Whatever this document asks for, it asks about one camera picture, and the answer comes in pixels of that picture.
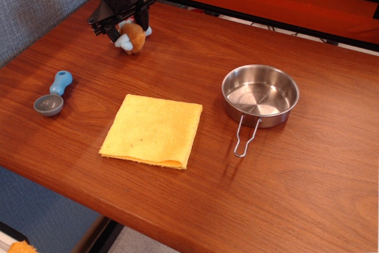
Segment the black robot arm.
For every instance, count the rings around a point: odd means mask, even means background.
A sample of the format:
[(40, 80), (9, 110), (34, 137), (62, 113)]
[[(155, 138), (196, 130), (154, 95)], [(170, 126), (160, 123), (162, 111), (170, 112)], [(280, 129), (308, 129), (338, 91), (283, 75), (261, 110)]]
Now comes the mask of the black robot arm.
[(114, 43), (120, 37), (117, 26), (133, 17), (144, 31), (149, 28), (149, 7), (155, 0), (100, 0), (87, 22), (95, 35), (106, 34)]

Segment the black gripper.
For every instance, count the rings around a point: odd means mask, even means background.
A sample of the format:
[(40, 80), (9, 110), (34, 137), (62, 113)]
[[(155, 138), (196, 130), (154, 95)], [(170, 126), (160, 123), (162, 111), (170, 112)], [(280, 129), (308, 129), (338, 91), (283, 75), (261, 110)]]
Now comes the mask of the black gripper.
[(154, 2), (155, 0), (100, 0), (87, 23), (95, 35), (106, 34), (115, 43), (120, 37), (116, 26), (130, 17), (134, 17), (144, 31), (148, 30), (149, 7)]

